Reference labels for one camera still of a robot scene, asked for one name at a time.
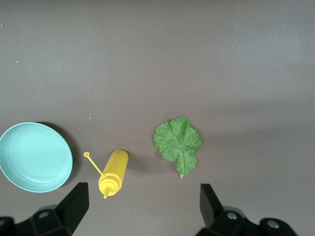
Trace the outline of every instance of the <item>lettuce leaf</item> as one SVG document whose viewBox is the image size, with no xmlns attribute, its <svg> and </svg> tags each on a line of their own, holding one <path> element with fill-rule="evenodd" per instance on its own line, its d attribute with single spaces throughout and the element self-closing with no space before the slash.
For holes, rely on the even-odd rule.
<svg viewBox="0 0 315 236">
<path fill-rule="evenodd" d="M 195 152 L 200 149 L 201 139 L 185 116 L 160 124 L 153 135 L 153 143 L 165 160 L 177 161 L 181 178 L 196 167 Z"/>
</svg>

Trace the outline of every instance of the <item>gray surface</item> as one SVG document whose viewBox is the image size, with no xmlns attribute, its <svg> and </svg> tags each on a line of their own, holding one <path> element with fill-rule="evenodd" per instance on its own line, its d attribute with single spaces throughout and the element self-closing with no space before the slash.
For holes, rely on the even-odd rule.
<svg viewBox="0 0 315 236">
<path fill-rule="evenodd" d="M 192 236 L 204 226 L 199 185 L 210 183 L 255 223 L 275 217 L 315 235 L 314 11 L 313 0 L 2 0 L 0 132 L 54 124 L 76 164 L 45 194 L 0 174 L 1 215 L 19 222 L 87 181 L 76 236 Z M 152 144 L 179 115 L 203 140 L 183 179 Z M 117 148 L 128 169 L 104 200 L 82 153 L 103 168 Z"/>
</svg>

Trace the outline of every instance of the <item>yellow squeeze bottle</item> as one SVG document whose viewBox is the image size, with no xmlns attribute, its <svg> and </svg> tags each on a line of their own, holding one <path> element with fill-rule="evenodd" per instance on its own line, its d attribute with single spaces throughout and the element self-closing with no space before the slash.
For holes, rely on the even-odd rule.
<svg viewBox="0 0 315 236">
<path fill-rule="evenodd" d="M 128 163 L 128 153 L 124 150 L 116 150 L 110 156 L 103 172 L 97 167 L 97 165 L 90 158 L 90 153 L 85 152 L 83 154 L 94 165 L 96 170 L 100 173 L 101 177 L 98 180 L 98 186 L 100 192 L 106 199 L 108 196 L 115 195 L 122 187 L 124 176 Z"/>
</svg>

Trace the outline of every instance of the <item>metal bolt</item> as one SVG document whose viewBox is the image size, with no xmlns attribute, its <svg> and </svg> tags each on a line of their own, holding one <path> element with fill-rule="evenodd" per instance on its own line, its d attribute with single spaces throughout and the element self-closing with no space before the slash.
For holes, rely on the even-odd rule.
<svg viewBox="0 0 315 236">
<path fill-rule="evenodd" d="M 237 215 L 233 212 L 229 212 L 227 214 L 227 217 L 230 219 L 230 220 L 236 220 L 237 219 Z"/>
<path fill-rule="evenodd" d="M 274 221 L 274 220 L 268 220 L 267 224 L 269 225 L 269 227 L 273 228 L 273 229 L 278 229 L 279 228 L 279 224 Z"/>
<path fill-rule="evenodd" d="M 39 214 L 38 218 L 39 218 L 39 219 L 45 218 L 48 214 L 49 214 L 48 211 L 44 211 L 44 212 L 42 212 L 41 214 Z"/>
</svg>

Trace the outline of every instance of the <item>plate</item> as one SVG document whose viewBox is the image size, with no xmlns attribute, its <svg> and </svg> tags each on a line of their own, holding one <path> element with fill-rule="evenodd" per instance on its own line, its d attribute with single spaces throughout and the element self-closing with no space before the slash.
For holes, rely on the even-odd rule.
<svg viewBox="0 0 315 236">
<path fill-rule="evenodd" d="M 44 193 L 59 188 L 69 178 L 72 164 L 68 143 L 44 124 L 20 123 L 0 138 L 0 168 L 24 190 Z"/>
</svg>

